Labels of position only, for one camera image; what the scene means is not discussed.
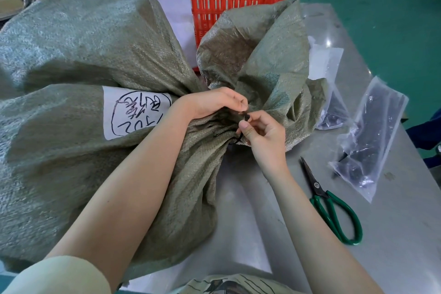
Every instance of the person's right hand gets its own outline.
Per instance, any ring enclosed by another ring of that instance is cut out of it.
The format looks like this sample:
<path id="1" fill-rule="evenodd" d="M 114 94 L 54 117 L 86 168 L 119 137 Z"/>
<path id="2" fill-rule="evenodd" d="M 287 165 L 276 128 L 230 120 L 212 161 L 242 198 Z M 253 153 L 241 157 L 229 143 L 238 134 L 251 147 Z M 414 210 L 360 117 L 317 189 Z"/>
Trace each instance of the person's right hand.
<path id="1" fill-rule="evenodd" d="M 251 144 L 253 155 L 266 179 L 289 174 L 285 157 L 285 129 L 267 112 L 248 113 L 250 119 L 239 122 L 238 132 Z"/>

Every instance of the forearm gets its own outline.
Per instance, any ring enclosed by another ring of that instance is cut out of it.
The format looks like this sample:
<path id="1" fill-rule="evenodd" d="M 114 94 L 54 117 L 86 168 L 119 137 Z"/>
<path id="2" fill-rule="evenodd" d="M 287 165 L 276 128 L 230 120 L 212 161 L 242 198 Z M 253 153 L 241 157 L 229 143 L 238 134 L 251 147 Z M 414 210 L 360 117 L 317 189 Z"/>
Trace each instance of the forearm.
<path id="1" fill-rule="evenodd" d="M 115 290 L 164 199 L 190 114 L 175 102 L 115 169 L 48 257 L 94 264 Z"/>
<path id="2" fill-rule="evenodd" d="M 328 228 L 288 169 L 269 182 L 314 294 L 383 293 Z"/>

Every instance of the green-handled scissors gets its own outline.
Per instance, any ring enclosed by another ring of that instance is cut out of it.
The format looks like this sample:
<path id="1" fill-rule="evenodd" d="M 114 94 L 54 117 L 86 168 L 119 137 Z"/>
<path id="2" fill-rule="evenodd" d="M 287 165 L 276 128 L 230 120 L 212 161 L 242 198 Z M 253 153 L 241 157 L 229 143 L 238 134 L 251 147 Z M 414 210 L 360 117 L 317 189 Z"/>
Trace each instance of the green-handled scissors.
<path id="1" fill-rule="evenodd" d="M 312 205 L 320 214 L 322 219 L 326 222 L 328 227 L 332 230 L 332 232 L 337 236 L 337 238 L 342 243 L 348 245 L 359 244 L 361 242 L 361 239 L 363 238 L 363 229 L 361 228 L 361 223 L 356 213 L 352 210 L 351 207 L 348 206 L 346 202 L 336 197 L 330 191 L 326 191 L 326 192 L 323 191 L 317 179 L 312 174 L 308 164 L 305 162 L 305 159 L 301 157 L 301 160 L 302 160 L 303 168 L 306 171 L 308 181 L 314 193 L 313 197 L 309 199 L 309 201 L 311 201 Z M 323 198 L 325 200 L 326 207 L 328 208 L 328 212 L 326 212 L 326 210 L 323 208 L 320 202 L 320 198 Z M 338 204 L 341 208 L 343 208 L 351 218 L 355 229 L 354 239 L 348 239 L 343 233 L 343 230 L 341 230 L 341 226 L 340 223 L 338 222 L 337 214 L 335 213 L 334 204 Z"/>

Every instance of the transparent plastic bag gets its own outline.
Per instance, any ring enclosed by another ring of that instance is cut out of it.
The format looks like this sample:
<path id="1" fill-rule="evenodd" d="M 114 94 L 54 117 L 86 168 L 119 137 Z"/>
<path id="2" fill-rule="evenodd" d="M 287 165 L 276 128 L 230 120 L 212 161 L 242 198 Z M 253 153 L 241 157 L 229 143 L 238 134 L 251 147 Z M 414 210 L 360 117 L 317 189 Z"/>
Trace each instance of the transparent plastic bag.
<path id="1" fill-rule="evenodd" d="M 329 164 L 368 202 L 377 190 L 378 177 L 408 102 L 407 96 L 375 77 L 361 99 L 349 133 L 337 138 L 347 156 Z"/>
<path id="2" fill-rule="evenodd" d="M 335 78 L 341 56 L 343 55 L 343 48 L 315 44 L 315 39 L 311 36 L 308 36 L 308 40 L 311 47 L 309 53 L 309 78 L 326 78 L 328 83 L 326 102 L 315 128 L 328 130 L 342 127 L 349 120 L 349 113 L 335 86 Z"/>

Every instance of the gray table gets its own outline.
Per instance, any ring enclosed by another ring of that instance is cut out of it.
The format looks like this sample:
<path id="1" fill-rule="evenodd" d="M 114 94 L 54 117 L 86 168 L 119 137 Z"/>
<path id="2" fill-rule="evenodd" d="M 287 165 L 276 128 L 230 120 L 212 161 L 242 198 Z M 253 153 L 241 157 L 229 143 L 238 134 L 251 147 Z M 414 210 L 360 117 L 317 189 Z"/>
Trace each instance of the gray table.
<path id="1" fill-rule="evenodd" d="M 331 5 L 304 5 L 308 35 L 317 44 L 345 49 L 336 84 L 353 114 L 371 80 Z M 364 231 L 359 246 L 348 247 L 386 294 L 441 293 L 441 191 L 400 127 L 368 203 L 340 178 L 331 179 L 327 163 L 334 159 L 341 130 L 315 131 L 287 153 L 291 173 L 307 195 L 309 186 L 299 166 L 304 156 L 324 189 L 358 214 Z M 130 282 L 129 289 L 163 294 L 192 278 L 208 274 L 247 273 L 275 279 L 310 293 L 273 191 L 247 147 L 234 146 L 218 174 L 219 222 L 213 236 L 189 258 L 170 269 Z M 352 226 L 338 212 L 345 232 Z"/>

